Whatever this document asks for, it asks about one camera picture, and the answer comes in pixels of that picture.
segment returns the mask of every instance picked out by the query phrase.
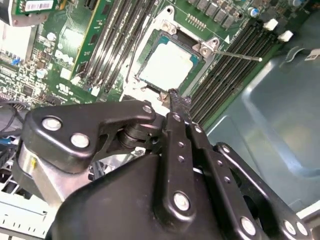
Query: motherboard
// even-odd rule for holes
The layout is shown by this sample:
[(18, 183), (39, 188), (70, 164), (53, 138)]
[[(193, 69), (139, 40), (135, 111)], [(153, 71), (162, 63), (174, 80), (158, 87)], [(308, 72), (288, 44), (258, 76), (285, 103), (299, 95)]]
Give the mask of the motherboard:
[(175, 88), (192, 97), (191, 116), (204, 126), (295, 37), (314, 5), (16, 0), (8, 21), (1, 16), (0, 98), (32, 108), (125, 98), (162, 105)]

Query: metal rod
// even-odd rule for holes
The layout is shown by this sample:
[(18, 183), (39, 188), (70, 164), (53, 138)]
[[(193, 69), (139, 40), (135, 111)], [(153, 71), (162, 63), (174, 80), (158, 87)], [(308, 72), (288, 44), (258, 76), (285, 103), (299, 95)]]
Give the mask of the metal rod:
[(227, 51), (218, 51), (218, 50), (214, 50), (213, 52), (215, 54), (221, 54), (221, 55), (226, 55), (226, 56), (240, 58), (240, 59), (246, 59), (246, 60), (251, 60), (251, 61), (262, 62), (262, 58), (261, 57), (246, 56), (246, 55), (242, 55), (242, 54), (231, 53), (231, 52), (227, 52)]

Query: ram slot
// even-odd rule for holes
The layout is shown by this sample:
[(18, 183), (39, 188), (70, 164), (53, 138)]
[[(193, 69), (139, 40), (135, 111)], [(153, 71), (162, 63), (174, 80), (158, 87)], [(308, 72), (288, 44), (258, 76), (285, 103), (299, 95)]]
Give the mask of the ram slot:
[[(272, 33), (261, 31), (256, 25), (249, 26), (238, 39), (229, 48), (231, 52), (259, 57), (267, 55), (276, 41)], [(204, 124), (257, 64), (254, 61), (223, 56), (192, 96), (190, 110), (192, 119), (199, 124)]]
[(147, 5), (146, 8), (142, 14), (142, 17), (140, 18), (141, 20), (137, 23), (136, 28), (134, 30), (134, 34), (133, 36), (130, 38), (129, 43), (125, 45), (125, 47), (123, 48), (122, 54), (119, 57), (118, 61), (116, 63), (113, 64), (113, 71), (112, 73), (109, 73), (107, 78), (104, 81), (104, 92), (108, 93), (110, 91), (110, 89), (112, 88), (112, 86), (114, 85), (117, 76), (119, 75), (120, 69), (122, 67), (122, 65), (124, 64), (125, 60), (128, 58), (130, 51), (133, 49), (133, 46), (135, 44), (139, 44), (137, 40), (139, 40), (140, 35), (142, 31), (143, 31), (143, 26), (144, 26), (144, 22), (147, 18), (147, 16), (149, 16), (151, 14), (151, 11), (153, 9), (153, 7), (155, 6), (155, 2), (157, 0), (152, 0), (152, 1), (147, 1)]
[(121, 50), (127, 44), (128, 39), (132, 37), (137, 23), (144, 20), (140, 18), (145, 10), (143, 8), (144, 5), (144, 1), (138, 1), (138, 4), (136, 4), (132, 9), (133, 14), (130, 15), (127, 24), (124, 25), (122, 31), (118, 32), (120, 39), (118, 41), (114, 41), (113, 46), (109, 49), (108, 57), (104, 59), (100, 69), (100, 75), (98, 77), (102, 80), (108, 80), (108, 74), (111, 72), (114, 63), (116, 62), (117, 55), (121, 53)]
[(86, 65), (83, 73), (87, 77), (91, 77), (92, 73), (95, 71), (98, 62), (101, 60), (103, 49), (110, 42), (112, 32), (116, 29), (117, 20), (119, 19), (119, 14), (123, 12), (122, 7), (126, 0), (117, 0), (110, 11), (110, 17), (107, 19), (107, 24), (104, 26), (102, 34), (100, 35), (96, 47), (93, 50), (91, 58)]
[[(240, 33), (240, 35), (237, 37), (237, 39), (233, 42), (233, 44), (227, 49), (231, 53), (237, 53), (239, 48), (243, 45), (243, 43), (252, 35), (254, 32), (255, 27), (248, 24)], [(197, 102), (202, 99), (203, 93), (205, 93), (206, 89), (210, 87), (212, 84), (212, 76), (214, 76), (217, 71), (220, 71), (220, 69), (223, 69), (226, 63), (231, 59), (229, 56), (222, 56), (213, 70), (210, 72), (210, 74), (207, 76), (207, 78), (203, 81), (203, 83), (198, 87), (198, 89), (195, 91), (195, 93), (192, 95), (192, 105), (196, 105)]]
[[(254, 48), (252, 48), (251, 51), (248, 52), (248, 54), (251, 54), (252, 56), (263, 56), (265, 52), (263, 51), (264, 46), (266, 45), (265, 38), (260, 38), (260, 41), (256, 44)], [(224, 81), (225, 84), (222, 85), (216, 92), (216, 94), (212, 95), (209, 98), (208, 106), (206, 108), (203, 108), (201, 111), (199, 111), (196, 115), (196, 121), (202, 122), (202, 120), (212, 112), (212, 109), (217, 107), (217, 102), (219, 99), (221, 99), (223, 96), (229, 96), (231, 92), (229, 90), (235, 89), (234, 85), (238, 85), (238, 83), (242, 82), (243, 76), (247, 76), (251, 69), (253, 69), (258, 63), (255, 61), (243, 61), (240, 60), (236, 63), (236, 69), (229, 72), (228, 78)]]
[[(264, 50), (265, 54), (268, 53), (271, 49), (272, 49), (273, 45), (270, 45), (268, 48), (266, 48)], [(199, 124), (200, 125), (204, 125), (207, 121), (210, 120), (210, 118), (212, 117), (212, 115), (218, 111), (218, 109), (221, 107), (221, 105), (229, 98), (229, 96), (231, 94), (233, 94), (234, 89), (237, 89), (241, 83), (244, 81), (244, 79), (247, 77), (247, 75), (258, 65), (257, 62), (253, 63), (253, 65), (249, 66), (245, 72), (242, 74), (243, 76), (241, 78), (239, 78), (239, 80), (237, 81), (236, 84), (234, 84), (234, 86), (230, 89), (230, 91), (226, 94), (224, 94), (215, 104), (214, 107), (211, 108), (211, 110), (204, 115), (200, 120), (199, 120)]]
[(99, 58), (98, 63), (96, 64), (96, 67), (91, 74), (92, 85), (96, 86), (100, 83), (101, 80), (101, 74), (102, 74), (102, 68), (104, 66), (104, 62), (110, 58), (110, 50), (112, 49), (112, 46), (114, 42), (116, 42), (119, 38), (119, 33), (122, 31), (124, 26), (127, 23), (127, 19), (129, 17), (129, 14), (131, 13), (131, 8), (133, 4), (132, 1), (126, 1), (123, 9), (121, 10), (121, 13), (116, 21), (116, 24), (114, 26), (114, 29), (112, 29), (112, 32), (110, 33), (109, 40), (106, 42), (106, 45), (104, 46), (101, 56)]
[[(233, 53), (241, 53), (245, 54), (257, 41), (259, 36), (253, 34), (255, 29), (251, 29), (248, 32), (248, 35), (245, 36), (245, 38), (241, 39), (236, 48), (233, 49)], [(248, 60), (244, 60), (241, 58), (236, 57), (230, 57), (226, 56), (220, 61), (220, 64), (216, 65), (213, 71), (211, 71), (210, 75), (208, 76), (208, 83), (206, 84), (205, 89), (202, 89), (203, 94), (198, 96), (193, 102), (191, 107), (191, 115), (197, 115), (199, 110), (201, 110), (204, 105), (206, 104), (206, 101), (203, 101), (204, 99), (210, 98), (213, 94), (216, 93), (216, 90), (224, 83), (223, 79), (225, 78), (226, 74), (232, 71), (232, 69), (235, 68), (234, 63), (238, 63), (241, 60), (247, 62)]]

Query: barcode label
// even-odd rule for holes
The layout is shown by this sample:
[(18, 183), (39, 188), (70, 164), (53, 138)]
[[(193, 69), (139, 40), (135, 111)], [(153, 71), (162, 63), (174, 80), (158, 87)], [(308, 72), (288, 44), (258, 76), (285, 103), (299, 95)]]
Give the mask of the barcode label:
[(52, 9), (53, 5), (54, 5), (54, 0), (27, 1), (25, 3), (24, 11), (31, 12), (31, 11)]

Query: dimm slot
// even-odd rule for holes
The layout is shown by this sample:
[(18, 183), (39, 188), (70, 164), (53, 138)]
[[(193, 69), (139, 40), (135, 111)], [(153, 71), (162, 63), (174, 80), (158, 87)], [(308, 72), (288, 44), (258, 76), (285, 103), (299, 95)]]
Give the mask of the dimm slot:
[(125, 0), (117, 0), (113, 4), (109, 17), (106, 20), (107, 24), (105, 24), (102, 33), (98, 39), (98, 42), (93, 50), (91, 58), (83, 71), (87, 76), (90, 76), (91, 73), (94, 71), (95, 67), (97, 66), (97, 62), (100, 60), (101, 56), (101, 54), (98, 53), (102, 52), (105, 44), (109, 41), (110, 31), (112, 31), (115, 28), (116, 20), (118, 19), (118, 16), (121, 12), (120, 10), (124, 2)]
[[(271, 44), (268, 48), (265, 49), (264, 53), (267, 54), (273, 47), (273, 44)], [(254, 64), (252, 64), (251, 66), (249, 66), (246, 69), (246, 73), (243, 74), (243, 77), (239, 79), (239, 81), (237, 81), (236, 85), (234, 85), (231, 89), (231, 91), (228, 94), (225, 94), (221, 99), (219, 99), (219, 101), (216, 103), (216, 105), (211, 109), (211, 111), (206, 114), (206, 116), (203, 116), (203, 118), (199, 121), (200, 125), (204, 125), (207, 121), (209, 121), (209, 119), (211, 118), (211, 116), (218, 111), (218, 109), (221, 107), (221, 105), (230, 97), (230, 95), (233, 93), (233, 90), (238, 88), (241, 83), (245, 80), (245, 78), (247, 77), (248, 74), (250, 74), (250, 72), (258, 65), (257, 62), (255, 62)]]
[[(237, 47), (238, 49), (236, 51), (237, 53), (245, 54), (247, 50), (252, 47), (252, 45), (255, 43), (255, 41), (258, 38), (257, 35), (254, 35), (252, 33), (253, 33), (252, 31), (249, 32), (249, 39), (247, 37), (245, 38), (246, 44), (238, 45)], [(225, 78), (226, 74), (230, 72), (231, 68), (234, 68), (234, 63), (240, 62), (241, 60), (243, 59), (227, 56), (222, 61), (223, 69), (220, 70), (220, 68), (217, 67), (215, 70), (215, 73), (210, 74), (209, 84), (207, 84), (206, 89), (204, 90), (204, 93), (202, 94), (202, 96), (197, 98), (196, 101), (192, 103), (192, 107), (191, 107), (192, 116), (196, 115), (198, 111), (204, 107), (204, 104), (206, 104), (206, 101), (204, 101), (203, 103), (200, 103), (199, 101), (202, 99), (208, 99), (210, 95), (213, 95), (216, 92), (215, 90), (217, 90), (219, 86), (223, 84), (223, 79)]]
[[(266, 39), (260, 38), (257, 44), (255, 45), (255, 47), (252, 48), (251, 51), (248, 52), (248, 54), (251, 54), (251, 55), (259, 54), (265, 44), (266, 44)], [(239, 75), (241, 74), (241, 72), (242, 73), (247, 72), (248, 66), (254, 63), (256, 62), (240, 61), (240, 64), (239, 65), (237, 64), (238, 67), (236, 68), (236, 70), (230, 73), (231, 75), (229, 76), (228, 80), (224, 81), (224, 85), (220, 86), (220, 88), (217, 90), (218, 94), (212, 94), (209, 98), (207, 98), (206, 102), (208, 103), (207, 105), (210, 107), (201, 108), (200, 111), (197, 112), (196, 114), (197, 118), (205, 116), (210, 111), (210, 109), (217, 103), (217, 99), (220, 98), (221, 95), (226, 92), (228, 87), (239, 78)]]
[[(252, 36), (255, 28), (252, 25), (247, 26), (236, 41), (229, 47), (228, 51), (231, 53), (238, 53), (239, 48), (247, 41), (247, 39)], [(229, 56), (222, 56), (204, 82), (198, 87), (195, 93), (192, 95), (192, 106), (195, 106), (203, 95), (206, 94), (206, 89), (208, 89), (212, 84), (212, 77), (220, 71), (220, 66), (226, 66), (228, 61), (231, 59)]]
[(155, 5), (156, 0), (149, 1), (149, 4), (147, 5), (146, 10), (143, 12), (142, 20), (139, 21), (139, 23), (136, 26), (136, 29), (134, 31), (134, 34), (132, 38), (130, 39), (130, 42), (125, 46), (123, 49), (122, 55), (119, 58), (111, 76), (104, 82), (104, 92), (108, 93), (110, 89), (112, 88), (113, 84), (115, 83), (117, 76), (120, 72), (121, 66), (124, 64), (125, 60), (128, 58), (130, 51), (133, 48), (133, 45), (135, 44), (135, 41), (137, 38), (139, 38), (141, 31), (143, 30), (143, 24), (146, 19), (146, 17), (151, 13), (151, 10), (153, 9), (153, 6)]
[(120, 14), (118, 15), (115, 24), (110, 32), (110, 35), (108, 37), (108, 40), (106, 41), (106, 43), (104, 44), (103, 48), (102, 48), (102, 52), (99, 56), (99, 60), (97, 61), (94, 70), (91, 74), (91, 78), (92, 78), (92, 84), (95, 86), (98, 84), (99, 79), (100, 79), (100, 75), (101, 75), (101, 67), (104, 63), (105, 58), (107, 57), (107, 53), (109, 52), (109, 49), (113, 43), (113, 41), (115, 40), (115, 37), (117, 35), (117, 32), (119, 31), (119, 29), (121, 29), (121, 27), (123, 27), (124, 25), (124, 21), (126, 21), (127, 17), (128, 17), (128, 11), (130, 10), (132, 6), (132, 1), (125, 1), (124, 5), (122, 5), (122, 8), (120, 10)]
[[(260, 54), (260, 50), (262, 49), (263, 45), (265, 45), (265, 40), (261, 39), (258, 43), (258, 46), (251, 50), (249, 54)], [(212, 107), (216, 106), (219, 99), (230, 89), (230, 86), (234, 85), (234, 83), (237, 84), (239, 81), (241, 81), (242, 75), (246, 76), (248, 73), (250, 73), (248, 69), (250, 68), (250, 66), (255, 66), (256, 64), (256, 62), (252, 61), (240, 61), (238, 68), (230, 73), (230, 77), (228, 78), (229, 81), (225, 81), (226, 83), (217, 91), (218, 94), (212, 95), (210, 97), (208, 103), (210, 107), (203, 108), (202, 111), (197, 114), (197, 121), (200, 122), (205, 116), (207, 116), (208, 112), (211, 111)]]
[(105, 68), (102, 70), (102, 79), (105, 80), (108, 76), (108, 74), (111, 71), (111, 68), (113, 64), (115, 63), (116, 56), (121, 51), (121, 48), (123, 48), (123, 45), (126, 43), (126, 39), (130, 37), (132, 34), (132, 29), (134, 29), (135, 25), (133, 25), (133, 22), (137, 20), (137, 17), (141, 15), (143, 9), (143, 6), (145, 5), (144, 1), (138, 1), (138, 4), (136, 4), (132, 10), (133, 13), (128, 20), (128, 24), (125, 25), (124, 30), (120, 33), (120, 39), (115, 44), (115, 47), (112, 50), (111, 57), (108, 57), (105, 59)]
[[(258, 44), (258, 51), (256, 54), (260, 56), (265, 56), (269, 50), (273, 47), (274, 41), (268, 38), (267, 42), (260, 42)], [(219, 109), (219, 107), (224, 103), (225, 100), (234, 92), (234, 89), (237, 89), (244, 79), (250, 74), (250, 72), (258, 65), (257, 62), (247, 62), (245, 65), (241, 65), (239, 70), (235, 72), (231, 78), (234, 79), (230, 84), (228, 84), (225, 89), (219, 94), (219, 96), (214, 98), (214, 101), (211, 101), (209, 108), (205, 111), (200, 112), (196, 118), (199, 124), (204, 124), (210, 119), (210, 117)]]

